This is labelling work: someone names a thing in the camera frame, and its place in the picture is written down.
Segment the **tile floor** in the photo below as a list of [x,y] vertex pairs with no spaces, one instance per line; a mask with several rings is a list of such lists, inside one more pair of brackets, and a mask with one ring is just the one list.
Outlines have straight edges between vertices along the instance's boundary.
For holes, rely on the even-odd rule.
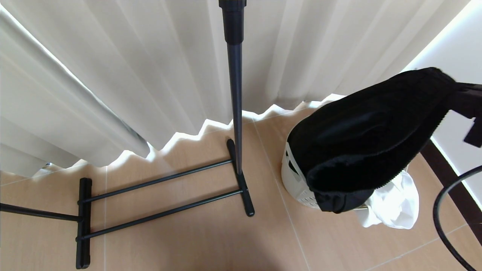
[[[243,125],[243,170],[256,210],[244,214],[240,196],[198,206],[145,224],[95,237],[92,271],[405,271],[463,270],[435,232],[431,209],[442,188],[419,155],[409,167],[420,195],[419,219],[411,230],[383,225],[363,228],[353,212],[340,215],[304,207],[286,192],[280,169],[291,128],[314,109],[301,106]],[[81,177],[93,194],[130,186],[228,157],[231,130],[210,127],[199,141],[180,140],[147,160],[95,168],[79,162],[54,165],[30,179],[2,173],[1,202],[76,215]],[[103,199],[93,204],[92,229],[100,230],[214,196],[236,187],[223,165],[180,179]],[[482,247],[450,199],[442,225],[454,246],[482,270]],[[2,270],[74,270],[75,222],[1,213]]]

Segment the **black fabric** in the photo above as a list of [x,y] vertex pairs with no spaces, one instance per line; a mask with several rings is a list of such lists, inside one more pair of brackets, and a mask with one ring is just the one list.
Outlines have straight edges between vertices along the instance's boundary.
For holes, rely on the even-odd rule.
[[288,143],[320,209],[352,210],[389,183],[428,142],[458,88],[437,68],[407,71],[297,124]]

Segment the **white wall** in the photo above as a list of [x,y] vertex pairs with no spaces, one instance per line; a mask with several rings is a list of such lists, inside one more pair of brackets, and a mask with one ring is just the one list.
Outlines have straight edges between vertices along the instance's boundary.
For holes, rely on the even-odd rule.
[[[404,69],[438,67],[456,81],[482,84],[482,0],[472,0]],[[482,149],[463,142],[473,121],[450,111],[432,140],[460,175],[482,164]],[[482,173],[464,185],[482,209]]]

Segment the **black cord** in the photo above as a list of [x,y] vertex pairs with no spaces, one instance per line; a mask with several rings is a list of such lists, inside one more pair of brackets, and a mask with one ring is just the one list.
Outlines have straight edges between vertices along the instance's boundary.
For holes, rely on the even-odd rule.
[[440,193],[437,196],[437,198],[435,199],[435,203],[433,205],[433,222],[435,223],[435,229],[437,230],[437,233],[439,234],[440,239],[445,244],[445,246],[448,248],[450,253],[452,253],[452,255],[454,255],[454,257],[457,259],[457,261],[468,271],[475,271],[475,269],[469,263],[467,263],[467,261],[465,261],[464,258],[462,258],[462,256],[455,250],[454,246],[452,246],[452,244],[449,242],[449,240],[447,239],[447,236],[445,236],[445,233],[443,233],[442,226],[440,225],[439,210],[440,210],[440,203],[442,202],[442,199],[445,197],[445,195],[450,190],[452,190],[452,188],[454,188],[456,185],[458,185],[459,183],[461,183],[463,180],[467,179],[468,177],[470,177],[472,175],[475,175],[479,172],[482,172],[482,165],[480,165],[476,168],[473,168],[473,169],[465,172],[464,174],[460,175],[453,184],[451,184],[448,187],[443,188],[440,191]]

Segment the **baseboard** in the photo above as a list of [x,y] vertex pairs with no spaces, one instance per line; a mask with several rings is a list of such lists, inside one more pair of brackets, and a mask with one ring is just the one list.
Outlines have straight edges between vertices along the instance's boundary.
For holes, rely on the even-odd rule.
[[[444,187],[452,184],[458,177],[432,141],[429,141],[421,153]],[[477,237],[477,240],[482,244],[482,211],[472,196],[462,184],[455,186],[449,192],[449,195],[470,226],[475,237]]]

